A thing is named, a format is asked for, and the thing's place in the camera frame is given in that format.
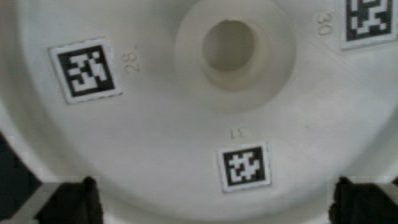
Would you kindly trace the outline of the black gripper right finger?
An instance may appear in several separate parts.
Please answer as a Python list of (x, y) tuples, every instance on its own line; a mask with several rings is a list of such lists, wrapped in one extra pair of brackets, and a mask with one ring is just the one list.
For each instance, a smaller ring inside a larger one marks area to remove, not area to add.
[(330, 220), (331, 224), (398, 224), (398, 177), (388, 183), (340, 178)]

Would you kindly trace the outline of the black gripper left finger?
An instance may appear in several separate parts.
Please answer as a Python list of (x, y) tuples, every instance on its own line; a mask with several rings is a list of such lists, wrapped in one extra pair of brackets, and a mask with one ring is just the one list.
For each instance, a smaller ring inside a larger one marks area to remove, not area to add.
[(0, 224), (106, 224), (97, 179), (47, 182)]

